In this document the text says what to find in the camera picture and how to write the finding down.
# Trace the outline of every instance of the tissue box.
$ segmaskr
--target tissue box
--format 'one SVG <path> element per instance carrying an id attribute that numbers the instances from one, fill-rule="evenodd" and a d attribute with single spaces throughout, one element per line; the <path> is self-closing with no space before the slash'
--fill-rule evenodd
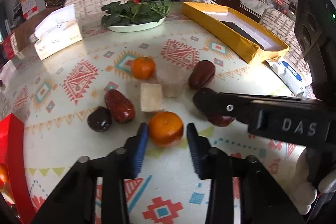
<path id="1" fill-rule="evenodd" d="M 80 27 L 76 20 L 59 23 L 50 31 L 43 34 L 35 43 L 36 52 L 41 60 L 46 59 L 55 52 L 82 40 Z"/>
<path id="2" fill-rule="evenodd" d="M 289 50 L 289 47 L 272 32 L 230 7 L 206 3 L 185 2 L 182 6 L 182 13 L 218 37 L 248 64 L 256 64 L 268 59 L 279 58 L 284 56 Z M 230 14 L 230 19 L 223 20 L 222 18 L 225 18 L 227 14 Z M 276 50 L 263 50 L 258 44 L 241 36 L 221 22 L 230 22 L 233 17 L 236 19 L 237 24 L 238 22 L 240 24 L 245 24 L 245 30 L 246 28 L 250 28 L 258 33 L 257 36 L 261 37 L 263 41 L 273 43 Z"/>

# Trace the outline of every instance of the red date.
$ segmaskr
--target red date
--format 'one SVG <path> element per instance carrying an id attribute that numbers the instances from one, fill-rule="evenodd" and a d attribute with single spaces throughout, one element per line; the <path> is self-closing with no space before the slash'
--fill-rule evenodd
<path id="1" fill-rule="evenodd" d="M 105 104 L 117 123 L 127 123 L 135 117 L 134 105 L 117 90 L 106 92 Z"/>
<path id="2" fill-rule="evenodd" d="M 199 61 L 189 77 L 190 88 L 198 90 L 207 86 L 214 78 L 215 70 L 215 65 L 212 62 L 208 60 Z"/>
<path id="3" fill-rule="evenodd" d="M 220 116 L 218 114 L 206 114 L 208 121 L 217 127 L 227 127 L 236 118 L 230 116 Z"/>

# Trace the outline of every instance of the mandarin orange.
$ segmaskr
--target mandarin orange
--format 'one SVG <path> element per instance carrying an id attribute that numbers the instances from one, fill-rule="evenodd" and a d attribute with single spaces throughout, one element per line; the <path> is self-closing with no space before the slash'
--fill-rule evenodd
<path id="1" fill-rule="evenodd" d="M 139 57 L 131 63 L 131 72 L 134 78 L 147 80 L 154 74 L 156 65 L 149 57 Z"/>
<path id="2" fill-rule="evenodd" d="M 164 111 L 155 114 L 148 123 L 149 136 L 160 146 L 178 142 L 183 136 L 183 122 L 173 112 Z"/>

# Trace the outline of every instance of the tofu block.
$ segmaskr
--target tofu block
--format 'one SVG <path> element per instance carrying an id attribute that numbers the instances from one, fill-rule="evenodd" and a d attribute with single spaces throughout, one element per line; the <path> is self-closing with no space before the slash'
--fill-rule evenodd
<path id="1" fill-rule="evenodd" d="M 140 103 L 142 112 L 163 110 L 163 91 L 161 84 L 141 83 Z"/>

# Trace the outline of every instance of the gift box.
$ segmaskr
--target gift box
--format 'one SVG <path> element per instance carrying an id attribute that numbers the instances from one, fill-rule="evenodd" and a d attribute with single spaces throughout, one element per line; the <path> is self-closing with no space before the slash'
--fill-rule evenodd
<path id="1" fill-rule="evenodd" d="M 218 37 L 248 64 L 277 59 L 289 50 L 289 47 L 272 32 L 230 7 L 185 2 L 182 13 Z M 232 26 L 230 23 L 235 23 L 236 27 L 248 32 L 258 44 L 234 31 L 229 27 Z"/>

